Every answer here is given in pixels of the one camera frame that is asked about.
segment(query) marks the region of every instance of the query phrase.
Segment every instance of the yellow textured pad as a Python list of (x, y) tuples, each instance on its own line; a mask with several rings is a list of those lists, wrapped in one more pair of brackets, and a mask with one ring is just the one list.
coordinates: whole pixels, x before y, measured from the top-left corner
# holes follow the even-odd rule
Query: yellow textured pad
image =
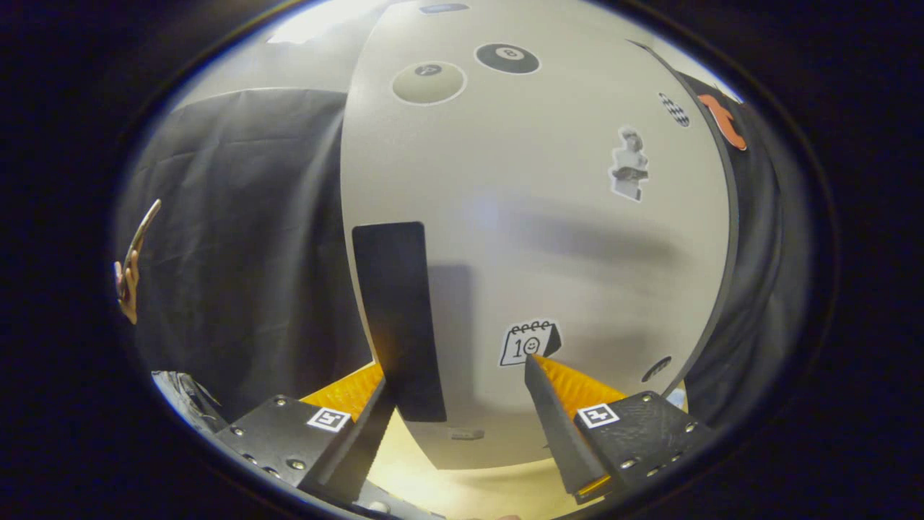
[(536, 358), (545, 376), (552, 382), (552, 388), (555, 389), (558, 401), (565, 408), (568, 418), (574, 419), (580, 408), (626, 398), (623, 392), (614, 390), (574, 368), (536, 354), (532, 356)]
[(356, 422), (382, 377), (382, 367), (376, 363), (327, 385), (301, 401), (346, 412), (353, 415)]

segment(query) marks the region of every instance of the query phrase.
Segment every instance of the checkered flag sticker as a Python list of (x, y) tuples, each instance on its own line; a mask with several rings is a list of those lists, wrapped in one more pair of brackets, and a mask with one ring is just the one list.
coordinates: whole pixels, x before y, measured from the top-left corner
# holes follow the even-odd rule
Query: checkered flag sticker
[(690, 126), (690, 118), (680, 105), (662, 93), (658, 93), (658, 97), (661, 98), (661, 103), (664, 104), (664, 108), (667, 108), (668, 114), (674, 118), (674, 121), (684, 128)]

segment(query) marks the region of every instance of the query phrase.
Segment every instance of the statue sticker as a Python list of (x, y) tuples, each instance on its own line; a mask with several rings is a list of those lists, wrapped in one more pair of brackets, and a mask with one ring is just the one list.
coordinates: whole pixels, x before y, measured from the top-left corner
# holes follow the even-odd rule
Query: statue sticker
[(623, 145), (613, 149), (613, 167), (610, 168), (610, 190), (627, 199), (641, 203), (641, 182), (648, 181), (648, 157), (643, 152), (645, 144), (638, 132), (631, 127), (619, 129)]

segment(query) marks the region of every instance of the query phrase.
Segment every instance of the orange sticker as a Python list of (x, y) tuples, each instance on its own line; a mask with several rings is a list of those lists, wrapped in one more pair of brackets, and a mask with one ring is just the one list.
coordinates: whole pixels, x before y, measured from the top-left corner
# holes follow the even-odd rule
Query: orange sticker
[(719, 130), (722, 131), (722, 135), (725, 137), (725, 140), (731, 143), (732, 146), (738, 150), (747, 150), (748, 144), (745, 142), (745, 138), (741, 137), (741, 135), (735, 131), (735, 127), (732, 126), (732, 121), (735, 120), (735, 118), (732, 116), (732, 113), (726, 110), (724, 106), (719, 105), (719, 102), (707, 93), (702, 94), (699, 97), (699, 100), (709, 108), (709, 111), (712, 113), (712, 117), (715, 118), (715, 123), (719, 125)]

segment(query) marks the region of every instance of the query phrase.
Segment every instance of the calendar sticker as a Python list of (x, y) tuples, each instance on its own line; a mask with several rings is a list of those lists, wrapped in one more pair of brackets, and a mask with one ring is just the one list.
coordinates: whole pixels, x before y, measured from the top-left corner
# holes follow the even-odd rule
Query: calendar sticker
[(533, 353), (548, 357), (561, 346), (561, 329), (554, 320), (534, 319), (517, 323), (504, 334), (500, 366), (523, 365)]

